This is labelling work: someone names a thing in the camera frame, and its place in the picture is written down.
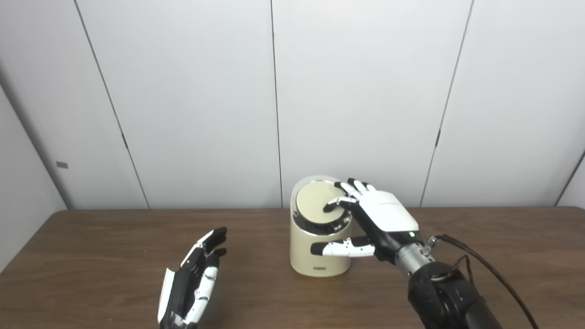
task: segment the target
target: black cable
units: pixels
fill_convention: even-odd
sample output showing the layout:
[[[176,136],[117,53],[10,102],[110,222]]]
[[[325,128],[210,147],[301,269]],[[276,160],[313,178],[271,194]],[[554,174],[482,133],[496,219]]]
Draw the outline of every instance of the black cable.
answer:
[[[526,307],[526,304],[524,304],[524,302],[522,301],[522,299],[520,298],[518,293],[516,293],[514,288],[512,288],[512,286],[506,281],[506,279],[504,279],[504,277],[493,266],[491,266],[477,252],[473,251],[471,248],[469,248],[466,244],[462,243],[461,241],[459,241],[453,237],[450,237],[446,234],[437,235],[435,237],[437,239],[441,239],[441,240],[443,240],[449,244],[452,244],[452,245],[456,246],[457,248],[460,248],[460,249],[464,250],[465,252],[471,254],[471,256],[474,256],[478,261],[480,261],[480,263],[482,263],[485,267],[487,267],[487,269],[490,270],[490,272],[496,277],[496,279],[498,279],[498,281],[500,281],[501,284],[504,285],[504,287],[506,287],[506,289],[508,289],[510,294],[512,294],[512,297],[516,300],[518,305],[520,305],[520,308],[522,308],[522,311],[524,311],[524,314],[526,314],[526,318],[528,318],[528,321],[530,322],[530,325],[532,325],[532,328],[538,329],[538,325],[536,324],[534,317],[532,316],[532,314],[530,313],[530,311]]]

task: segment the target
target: robotic hand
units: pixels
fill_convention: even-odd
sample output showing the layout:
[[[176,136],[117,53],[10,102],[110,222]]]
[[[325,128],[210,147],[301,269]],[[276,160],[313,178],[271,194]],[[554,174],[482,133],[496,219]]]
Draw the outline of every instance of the robotic hand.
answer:
[[[335,186],[345,196],[328,202],[323,211],[343,207],[367,236],[314,243],[313,255],[375,255],[397,265],[408,278],[408,300],[427,329],[501,329],[483,297],[457,266],[435,262],[430,256],[433,246],[425,246],[418,223],[393,194],[355,179]]]
[[[178,271],[167,269],[160,294],[160,329],[196,329],[205,311],[218,274],[219,257],[226,249],[227,229],[215,229],[199,239],[181,262]]]
[[[343,207],[352,214],[367,236],[313,244],[311,253],[349,257],[375,255],[381,261],[396,264],[398,251],[403,246],[415,246],[417,252],[422,248],[417,221],[392,193],[378,191],[368,183],[351,178],[347,183],[337,182],[335,186],[347,196],[331,200],[323,211],[328,213],[337,206]],[[432,258],[421,258],[419,261],[428,263]]]

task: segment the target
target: white robotic hand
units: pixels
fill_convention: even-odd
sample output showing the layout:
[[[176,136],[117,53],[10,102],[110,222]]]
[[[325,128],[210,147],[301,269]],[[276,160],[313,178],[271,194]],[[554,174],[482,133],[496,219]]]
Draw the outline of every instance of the white robotic hand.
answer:
[[[181,268],[167,269],[160,294],[160,329],[196,329],[214,289],[219,257],[226,249],[215,247],[226,241],[227,229],[215,229],[191,248]]]
[[[350,178],[335,183],[345,196],[338,197],[324,207],[324,212],[340,206],[348,210],[367,237],[348,238],[313,244],[311,253],[323,256],[370,256],[395,264],[397,251],[404,245],[421,241],[418,223],[398,199],[389,192],[378,191],[368,183]]]

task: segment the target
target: round lid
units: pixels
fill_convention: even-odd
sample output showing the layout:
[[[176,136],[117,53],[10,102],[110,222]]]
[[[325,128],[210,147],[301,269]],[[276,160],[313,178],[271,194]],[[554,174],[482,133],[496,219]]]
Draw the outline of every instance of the round lid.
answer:
[[[327,202],[342,197],[343,192],[333,183],[323,180],[312,181],[301,187],[297,193],[297,210],[308,221],[324,224],[338,220],[343,215],[343,208],[336,207],[330,213],[324,213]]]

